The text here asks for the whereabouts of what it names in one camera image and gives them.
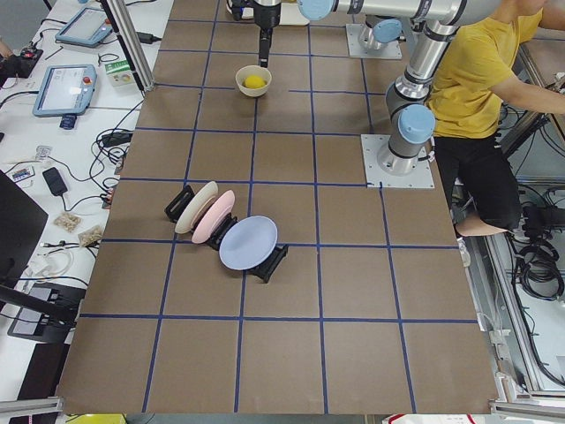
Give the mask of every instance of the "brown tabletop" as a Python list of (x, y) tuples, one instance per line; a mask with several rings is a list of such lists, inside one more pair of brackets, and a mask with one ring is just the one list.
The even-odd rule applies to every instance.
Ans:
[[(58, 389), (66, 413), (489, 411), (441, 189), (365, 186), (359, 134), (390, 133), (383, 94), (406, 60), (349, 58), (351, 22), (276, 28), (272, 86), (252, 99), (234, 76), (257, 62), (258, 27), (224, 0), (175, 2)], [(290, 246), (268, 284), (175, 235), (163, 209), (209, 180)]]

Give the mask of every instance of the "black monitor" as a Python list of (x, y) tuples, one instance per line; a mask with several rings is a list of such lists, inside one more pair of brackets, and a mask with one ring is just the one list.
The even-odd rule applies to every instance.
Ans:
[(36, 283), (30, 294), (13, 290), (39, 243), (48, 214), (0, 171), (0, 308), (22, 307), (8, 334), (57, 343), (74, 325), (85, 291)]

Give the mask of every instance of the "yellow ball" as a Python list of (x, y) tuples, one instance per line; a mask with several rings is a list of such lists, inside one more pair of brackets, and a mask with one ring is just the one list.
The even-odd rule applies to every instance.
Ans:
[(262, 88), (266, 84), (265, 80), (257, 75), (250, 75), (244, 81), (244, 87), (246, 88)]

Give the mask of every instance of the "yellow t-shirt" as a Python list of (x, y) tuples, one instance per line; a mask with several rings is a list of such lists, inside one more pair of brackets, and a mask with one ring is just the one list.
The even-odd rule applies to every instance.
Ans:
[(536, 33), (542, 11), (510, 24), (486, 18), (463, 26), (441, 60), (427, 100), (434, 134), (482, 139), (498, 127), (502, 100), (490, 87), (509, 78), (520, 43)]

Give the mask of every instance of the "green and white box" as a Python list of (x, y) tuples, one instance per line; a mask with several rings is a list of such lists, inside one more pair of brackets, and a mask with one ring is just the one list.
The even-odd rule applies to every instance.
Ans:
[(122, 86), (134, 82), (132, 70), (127, 60), (106, 64), (106, 75), (112, 86)]

